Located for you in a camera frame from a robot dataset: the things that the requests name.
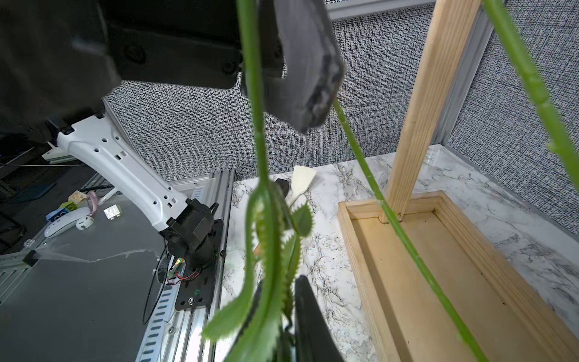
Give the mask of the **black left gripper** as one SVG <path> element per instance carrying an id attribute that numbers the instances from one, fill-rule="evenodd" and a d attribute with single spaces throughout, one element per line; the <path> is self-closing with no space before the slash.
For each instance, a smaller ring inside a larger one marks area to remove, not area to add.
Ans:
<path id="1" fill-rule="evenodd" d="M 327 119 L 345 65 L 322 1 L 246 1 L 264 110 L 300 134 Z M 243 54 L 234 1 L 100 1 L 120 78 L 230 89 Z"/>

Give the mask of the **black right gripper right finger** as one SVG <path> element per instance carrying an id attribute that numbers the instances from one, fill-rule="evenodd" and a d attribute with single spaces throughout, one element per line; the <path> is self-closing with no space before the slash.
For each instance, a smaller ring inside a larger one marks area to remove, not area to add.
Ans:
<path id="1" fill-rule="evenodd" d="M 297 361 L 343 361 L 306 276 L 295 281 Z"/>

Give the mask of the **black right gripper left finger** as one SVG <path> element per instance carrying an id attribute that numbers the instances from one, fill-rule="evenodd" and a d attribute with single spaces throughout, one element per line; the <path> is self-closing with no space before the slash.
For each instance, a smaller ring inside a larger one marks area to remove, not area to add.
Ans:
<path id="1" fill-rule="evenodd" d="M 247 326 L 238 333 L 225 361 L 269 361 L 271 358 L 271 288 L 262 281 Z"/>

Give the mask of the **green leafy sprig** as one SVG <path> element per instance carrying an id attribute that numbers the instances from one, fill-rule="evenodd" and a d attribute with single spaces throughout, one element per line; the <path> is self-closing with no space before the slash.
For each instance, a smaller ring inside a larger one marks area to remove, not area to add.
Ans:
<path id="1" fill-rule="evenodd" d="M 256 165 L 259 183 L 251 193 L 245 219 L 245 270 L 244 284 L 237 298 L 219 310 L 204 328 L 203 338 L 211 342 L 224 339 L 235 330 L 247 326 L 247 317 L 255 302 L 255 292 L 259 284 L 264 281 L 271 288 L 271 359 L 280 345 L 283 333 L 283 319 L 290 318 L 293 310 L 293 295 L 291 283 L 295 280 L 301 259 L 301 240 L 303 237 L 295 235 L 293 230 L 283 230 L 280 224 L 281 216 L 277 202 L 272 198 L 279 198 L 280 194 L 268 189 L 268 155 L 266 149 L 264 129 L 264 105 L 262 65 L 259 54 L 259 45 L 254 38 L 257 30 L 256 21 L 250 10 L 238 1 L 238 22 L 241 31 L 241 44 L 244 58 L 244 72 L 247 93 L 250 98 L 251 114 L 256 146 Z M 257 201 L 258 187 L 266 191 L 264 209 L 267 215 L 260 226 L 263 228 L 262 256 L 257 259 L 253 249 L 259 243 L 256 233 L 256 223 L 253 220 L 253 206 Z"/>

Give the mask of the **white rose with stem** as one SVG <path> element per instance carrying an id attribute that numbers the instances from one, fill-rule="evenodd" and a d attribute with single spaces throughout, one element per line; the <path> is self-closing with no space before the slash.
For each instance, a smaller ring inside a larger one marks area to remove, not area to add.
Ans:
<path id="1" fill-rule="evenodd" d="M 346 119 L 345 112 L 338 98 L 334 99 L 333 108 L 334 110 L 336 110 L 339 122 L 342 125 L 342 129 L 345 132 L 345 135 L 348 139 L 348 142 L 354 155 L 356 156 L 358 164 L 360 165 L 360 168 L 363 171 L 363 174 L 367 182 L 369 183 L 371 190 L 373 191 L 375 197 L 377 198 L 380 208 L 384 211 L 387 221 L 389 221 L 389 223 L 392 225 L 392 228 L 396 236 L 400 239 L 401 243 L 404 245 L 405 249 L 407 250 L 407 253 L 410 255 L 411 259 L 413 260 L 414 264 L 416 264 L 416 267 L 422 274 L 423 278 L 426 280 L 426 282 L 434 292 L 435 296 L 440 301 L 440 304 L 443 306 L 447 315 L 449 315 L 453 324 L 455 324 L 455 327 L 457 328 L 458 333 L 462 338 L 462 341 L 470 348 L 477 361 L 488 361 L 489 359 L 486 357 L 479 343 L 474 338 L 472 332 L 464 323 L 464 321 L 456 311 L 455 307 L 453 306 L 449 298 L 443 292 L 443 289 L 433 276 L 431 270 L 429 270 L 425 261 L 422 259 L 419 252 L 416 250 L 414 244 L 412 243 L 407 233 L 401 226 L 400 222 L 397 220 L 397 217 L 395 216 L 393 210 L 386 202 L 384 195 L 382 194 L 379 185 L 375 177 L 373 176 L 373 173 L 370 170 L 369 165 L 365 160 L 363 151 L 356 140 L 356 137 L 351 129 L 351 126 L 349 125 L 349 122 Z"/>

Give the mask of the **peach rose with stem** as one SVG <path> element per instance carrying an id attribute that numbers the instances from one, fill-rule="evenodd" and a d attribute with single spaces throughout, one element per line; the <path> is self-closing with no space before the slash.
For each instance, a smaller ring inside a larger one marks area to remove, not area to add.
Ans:
<path id="1" fill-rule="evenodd" d="M 547 148 L 559 156 L 569 179 L 577 188 L 578 153 L 556 107 L 550 100 L 550 93 L 534 60 L 532 60 L 503 2 L 484 0 L 482 3 L 495 33 L 526 90 L 529 101 L 535 106 L 536 113 L 550 137 Z"/>

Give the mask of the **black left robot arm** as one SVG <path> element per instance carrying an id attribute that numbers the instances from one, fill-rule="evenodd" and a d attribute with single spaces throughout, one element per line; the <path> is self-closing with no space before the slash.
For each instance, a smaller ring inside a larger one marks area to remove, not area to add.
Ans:
<path id="1" fill-rule="evenodd" d="M 253 1 L 264 110 L 305 134 L 321 126 L 344 76 L 322 1 Z M 205 268 L 210 208 L 129 150 L 102 99 L 122 81 L 247 93 L 249 48 L 234 1 L 3 1 L 1 132 L 55 143 L 145 214 L 188 268 Z"/>

